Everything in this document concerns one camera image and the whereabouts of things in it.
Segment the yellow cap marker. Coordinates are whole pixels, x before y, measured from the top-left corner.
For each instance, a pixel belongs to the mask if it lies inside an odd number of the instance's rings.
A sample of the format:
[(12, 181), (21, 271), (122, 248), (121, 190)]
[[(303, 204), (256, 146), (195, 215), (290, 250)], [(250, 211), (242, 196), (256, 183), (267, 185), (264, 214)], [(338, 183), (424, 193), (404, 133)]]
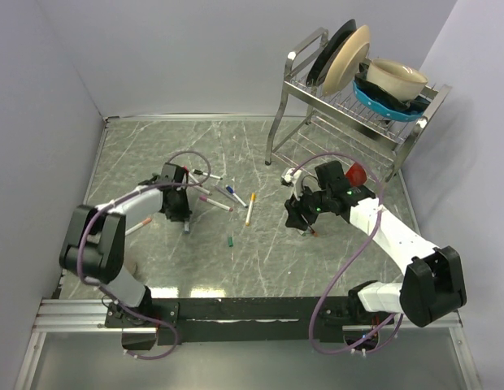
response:
[(256, 193), (252, 193), (251, 197), (250, 197), (250, 203), (248, 206), (248, 210), (247, 210), (247, 215), (245, 218), (245, 225), (247, 227), (249, 227), (250, 223), (251, 223), (251, 217), (252, 217), (255, 201), (256, 201)]

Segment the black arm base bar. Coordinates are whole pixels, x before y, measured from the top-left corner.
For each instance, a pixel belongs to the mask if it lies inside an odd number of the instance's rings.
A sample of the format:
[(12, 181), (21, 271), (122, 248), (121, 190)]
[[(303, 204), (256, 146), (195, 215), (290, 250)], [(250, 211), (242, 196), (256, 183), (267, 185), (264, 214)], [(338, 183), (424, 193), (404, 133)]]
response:
[[(171, 345), (174, 333), (182, 343), (306, 340), (318, 297), (156, 298), (151, 317), (173, 326), (153, 324), (111, 303), (109, 329), (154, 331), (158, 345)], [(341, 343), (346, 327), (374, 327), (394, 320), (385, 312), (352, 309), (347, 297), (329, 297), (317, 314), (313, 338)]]

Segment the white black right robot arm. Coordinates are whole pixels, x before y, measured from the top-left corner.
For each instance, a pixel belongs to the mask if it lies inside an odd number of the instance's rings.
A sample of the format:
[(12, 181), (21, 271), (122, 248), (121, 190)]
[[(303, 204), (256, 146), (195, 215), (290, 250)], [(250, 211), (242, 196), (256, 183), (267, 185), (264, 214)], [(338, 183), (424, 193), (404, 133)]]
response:
[(353, 185), (338, 161), (315, 168), (319, 186), (305, 185), (305, 176), (288, 168), (281, 183), (292, 189), (285, 202), (286, 227), (307, 231), (319, 215), (342, 217), (389, 255), (402, 273), (400, 283), (368, 281), (349, 291), (347, 312), (356, 323), (368, 322), (376, 312), (404, 314), (425, 327), (467, 303), (463, 268), (458, 252), (440, 248), (393, 215), (364, 184)]

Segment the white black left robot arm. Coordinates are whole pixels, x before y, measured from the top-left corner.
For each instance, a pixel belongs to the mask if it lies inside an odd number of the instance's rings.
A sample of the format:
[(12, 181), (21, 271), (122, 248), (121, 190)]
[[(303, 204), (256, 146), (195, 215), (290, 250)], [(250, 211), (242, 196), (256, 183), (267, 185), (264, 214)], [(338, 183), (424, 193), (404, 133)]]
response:
[(178, 185), (188, 175), (186, 168), (166, 162), (160, 174), (134, 189), (135, 197), (80, 205), (72, 213), (59, 265), (118, 298), (125, 306), (124, 317), (135, 326), (146, 325), (156, 311), (150, 289), (124, 265), (125, 233), (155, 213), (176, 223), (188, 221), (191, 210), (186, 188)]

